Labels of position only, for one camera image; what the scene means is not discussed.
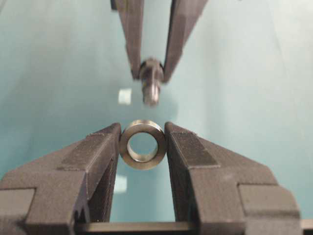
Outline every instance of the ring hole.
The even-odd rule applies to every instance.
[[[145,163],[157,153],[157,141],[148,133],[136,133],[127,143],[129,155],[136,161]]]

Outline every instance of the teal surface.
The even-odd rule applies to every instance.
[[[146,1],[142,59],[164,59],[169,12],[169,0]],[[113,122],[172,121],[268,165],[303,218],[313,217],[312,22],[310,0],[211,0],[150,109],[109,0],[8,0],[0,14],[0,177]],[[118,102],[125,88],[131,105]],[[150,171],[119,161],[117,173],[127,190],[114,195],[112,221],[174,220],[166,159]]]

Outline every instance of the metal rod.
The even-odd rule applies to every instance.
[[[302,219],[301,228],[303,230],[312,230],[313,231],[313,219]]]
[[[87,223],[75,225],[77,233],[181,233],[195,229],[196,225],[191,222]]]

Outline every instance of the metal washer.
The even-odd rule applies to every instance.
[[[149,154],[137,154],[129,144],[130,138],[137,133],[148,133],[152,135],[156,142],[156,149]],[[165,135],[159,125],[150,120],[133,121],[123,132],[120,140],[120,155],[129,166],[148,170],[158,165],[166,153]]]

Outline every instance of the metal pin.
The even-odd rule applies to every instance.
[[[160,84],[164,78],[160,61],[148,59],[140,69],[139,79],[142,82],[143,102],[149,106],[156,106],[159,100]]]

